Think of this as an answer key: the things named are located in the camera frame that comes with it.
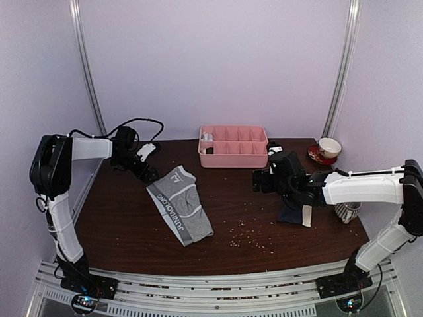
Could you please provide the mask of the pink divided organizer box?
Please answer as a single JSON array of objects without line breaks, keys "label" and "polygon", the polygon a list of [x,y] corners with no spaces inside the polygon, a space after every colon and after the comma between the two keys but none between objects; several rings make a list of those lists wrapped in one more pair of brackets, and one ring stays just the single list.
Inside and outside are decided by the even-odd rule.
[{"label": "pink divided organizer box", "polygon": [[[214,142],[201,135],[214,134]],[[264,168],[268,162],[265,129],[259,125],[203,125],[199,132],[198,154],[203,168]],[[206,149],[213,147],[212,155]]]}]

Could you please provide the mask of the left round controller board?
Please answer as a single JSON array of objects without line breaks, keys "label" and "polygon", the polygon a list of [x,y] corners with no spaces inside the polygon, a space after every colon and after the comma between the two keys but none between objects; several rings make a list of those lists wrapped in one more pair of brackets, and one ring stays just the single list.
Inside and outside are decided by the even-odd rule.
[{"label": "left round controller board", "polygon": [[90,314],[98,306],[98,299],[89,295],[76,294],[71,299],[71,308],[77,314]]}]

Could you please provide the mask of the red patterned saucer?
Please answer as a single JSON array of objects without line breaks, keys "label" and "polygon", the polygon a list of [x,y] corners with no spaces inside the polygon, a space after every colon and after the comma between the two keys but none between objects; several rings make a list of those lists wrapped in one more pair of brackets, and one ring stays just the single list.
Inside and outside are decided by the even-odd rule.
[{"label": "red patterned saucer", "polygon": [[324,157],[317,144],[310,146],[307,150],[307,153],[308,153],[310,159],[312,159],[313,161],[315,161],[315,162],[317,162],[321,165],[325,165],[325,166],[332,165],[332,164],[336,163],[337,160],[338,160],[338,157],[334,157],[334,158]]}]

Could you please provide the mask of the grey boxer briefs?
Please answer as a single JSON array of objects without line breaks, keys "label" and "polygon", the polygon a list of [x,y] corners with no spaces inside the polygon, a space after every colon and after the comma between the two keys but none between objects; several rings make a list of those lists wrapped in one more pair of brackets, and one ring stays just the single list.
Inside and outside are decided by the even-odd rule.
[{"label": "grey boxer briefs", "polygon": [[147,186],[147,192],[184,247],[214,235],[198,194],[196,177],[182,165]]}]

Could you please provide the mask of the aluminium corner post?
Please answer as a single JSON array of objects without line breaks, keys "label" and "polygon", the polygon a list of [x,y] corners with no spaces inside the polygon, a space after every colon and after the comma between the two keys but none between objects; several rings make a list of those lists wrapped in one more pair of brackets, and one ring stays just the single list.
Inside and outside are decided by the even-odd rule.
[{"label": "aluminium corner post", "polygon": [[79,58],[81,60],[83,80],[85,82],[87,94],[89,97],[89,102],[91,109],[93,111],[95,123],[98,127],[98,130],[102,133],[106,133],[106,127],[100,105],[98,103],[98,97],[95,90],[95,84],[93,81],[93,75],[91,72],[91,67],[89,65],[89,57],[87,52],[87,46],[85,43],[85,36],[83,32],[83,21],[81,17],[80,4],[78,0],[69,1],[69,9],[71,14],[71,21],[73,23],[75,38],[77,42],[77,47],[79,50]]},{"label": "aluminium corner post", "polygon": [[360,0],[350,1],[340,64],[321,137],[332,137],[334,135],[340,116],[347,89],[348,72],[354,57],[354,50],[358,36],[361,4],[362,2]]}]

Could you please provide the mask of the striped grey white cup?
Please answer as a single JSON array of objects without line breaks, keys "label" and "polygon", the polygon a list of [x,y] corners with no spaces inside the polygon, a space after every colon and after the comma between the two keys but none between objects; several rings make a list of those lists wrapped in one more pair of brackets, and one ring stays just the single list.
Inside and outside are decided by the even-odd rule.
[{"label": "striped grey white cup", "polygon": [[335,213],[344,224],[350,223],[358,217],[362,204],[358,202],[338,203],[335,205]]}]

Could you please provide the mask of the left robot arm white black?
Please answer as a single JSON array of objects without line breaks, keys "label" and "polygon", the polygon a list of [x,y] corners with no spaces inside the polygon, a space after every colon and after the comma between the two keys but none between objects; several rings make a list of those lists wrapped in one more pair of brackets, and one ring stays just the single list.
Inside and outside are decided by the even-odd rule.
[{"label": "left robot arm white black", "polygon": [[136,135],[134,129],[122,126],[113,137],[68,134],[45,135],[40,140],[29,178],[38,196],[37,207],[46,215],[48,232],[56,246],[64,289],[100,299],[113,299],[116,294],[116,279],[90,273],[88,257],[77,238],[69,206],[72,166],[77,160],[109,159],[112,168],[129,170],[150,184],[159,179],[159,174],[147,158],[161,147],[150,141],[135,149]]}]

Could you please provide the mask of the right round controller board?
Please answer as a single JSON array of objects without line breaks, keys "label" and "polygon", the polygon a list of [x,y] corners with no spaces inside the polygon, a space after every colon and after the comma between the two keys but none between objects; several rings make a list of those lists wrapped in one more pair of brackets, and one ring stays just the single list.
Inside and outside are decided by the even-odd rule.
[{"label": "right round controller board", "polygon": [[363,296],[354,295],[351,297],[345,297],[336,301],[337,307],[345,313],[355,313],[359,311],[364,303]]}]

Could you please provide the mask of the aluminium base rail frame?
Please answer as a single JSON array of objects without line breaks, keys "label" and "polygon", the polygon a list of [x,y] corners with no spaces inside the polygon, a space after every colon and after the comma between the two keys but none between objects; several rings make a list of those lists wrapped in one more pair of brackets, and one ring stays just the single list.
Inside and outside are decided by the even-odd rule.
[{"label": "aluminium base rail frame", "polygon": [[[118,280],[114,299],[101,299],[88,316],[410,316],[390,260],[381,263],[382,284],[359,314],[341,311],[354,293],[322,298],[315,281],[341,273],[346,260],[285,271],[177,277],[92,273]],[[54,277],[56,265],[42,261],[24,316],[78,316],[73,292]]]}]

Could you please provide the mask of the white ceramic bowl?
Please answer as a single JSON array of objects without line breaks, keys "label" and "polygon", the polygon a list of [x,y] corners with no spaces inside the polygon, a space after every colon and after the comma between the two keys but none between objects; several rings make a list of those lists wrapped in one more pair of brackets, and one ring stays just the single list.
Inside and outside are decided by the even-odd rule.
[{"label": "white ceramic bowl", "polygon": [[319,154],[327,159],[337,157],[341,150],[342,145],[335,139],[323,137],[318,141]]}]

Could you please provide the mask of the right aluminium corner post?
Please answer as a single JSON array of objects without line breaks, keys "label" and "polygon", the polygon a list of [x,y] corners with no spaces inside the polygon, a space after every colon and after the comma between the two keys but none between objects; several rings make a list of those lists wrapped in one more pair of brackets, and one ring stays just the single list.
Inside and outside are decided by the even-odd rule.
[{"label": "right aluminium corner post", "polygon": [[340,64],[321,137],[332,137],[334,135],[340,116],[347,89],[348,72],[354,57],[354,50],[358,36],[361,4],[362,2],[360,0],[350,1]]}]

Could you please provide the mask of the left aluminium corner post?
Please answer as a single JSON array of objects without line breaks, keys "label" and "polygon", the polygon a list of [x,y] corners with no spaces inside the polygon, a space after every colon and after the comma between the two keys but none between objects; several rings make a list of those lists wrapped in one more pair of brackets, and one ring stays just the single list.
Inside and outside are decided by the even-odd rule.
[{"label": "left aluminium corner post", "polygon": [[71,14],[71,21],[73,23],[75,38],[77,42],[77,47],[79,50],[79,58],[81,60],[83,80],[85,82],[87,94],[89,97],[89,102],[91,109],[93,111],[95,123],[98,127],[98,130],[102,133],[106,133],[106,127],[100,105],[98,103],[98,97],[95,90],[95,84],[93,81],[93,75],[91,72],[91,67],[89,65],[89,57],[87,52],[87,46],[85,43],[85,36],[83,32],[83,21],[81,17],[80,4],[78,0],[69,1],[69,9]]}]

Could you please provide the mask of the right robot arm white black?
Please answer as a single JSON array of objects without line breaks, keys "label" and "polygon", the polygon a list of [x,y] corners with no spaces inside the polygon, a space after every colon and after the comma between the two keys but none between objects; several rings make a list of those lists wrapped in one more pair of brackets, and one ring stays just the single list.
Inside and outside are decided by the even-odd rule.
[{"label": "right robot arm white black", "polygon": [[355,249],[342,273],[316,280],[321,298],[360,292],[372,286],[369,276],[381,261],[422,236],[422,168],[408,159],[387,170],[345,172],[339,169],[309,174],[294,151],[270,151],[268,168],[252,173],[256,192],[282,199],[277,220],[311,224],[314,208],[363,203],[387,203],[399,210],[375,238]]}]

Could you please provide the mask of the navy and cream underwear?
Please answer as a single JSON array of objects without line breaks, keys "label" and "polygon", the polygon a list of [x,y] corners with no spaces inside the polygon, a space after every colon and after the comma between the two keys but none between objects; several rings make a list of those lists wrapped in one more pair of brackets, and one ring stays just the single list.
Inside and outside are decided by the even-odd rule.
[{"label": "navy and cream underwear", "polygon": [[312,207],[308,205],[304,205],[299,209],[285,205],[277,216],[277,222],[298,224],[310,228],[312,223],[312,211]]}]

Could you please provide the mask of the round controller board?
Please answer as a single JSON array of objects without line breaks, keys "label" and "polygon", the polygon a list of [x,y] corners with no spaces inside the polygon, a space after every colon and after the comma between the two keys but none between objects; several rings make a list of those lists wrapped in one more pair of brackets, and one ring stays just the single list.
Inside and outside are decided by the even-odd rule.
[{"label": "round controller board", "polygon": [[77,314],[90,314],[98,306],[98,299],[89,295],[76,294],[71,299],[71,308]]},{"label": "round controller board", "polygon": [[345,313],[355,313],[359,311],[364,303],[363,296],[354,295],[351,297],[345,297],[336,301],[337,307]]}]

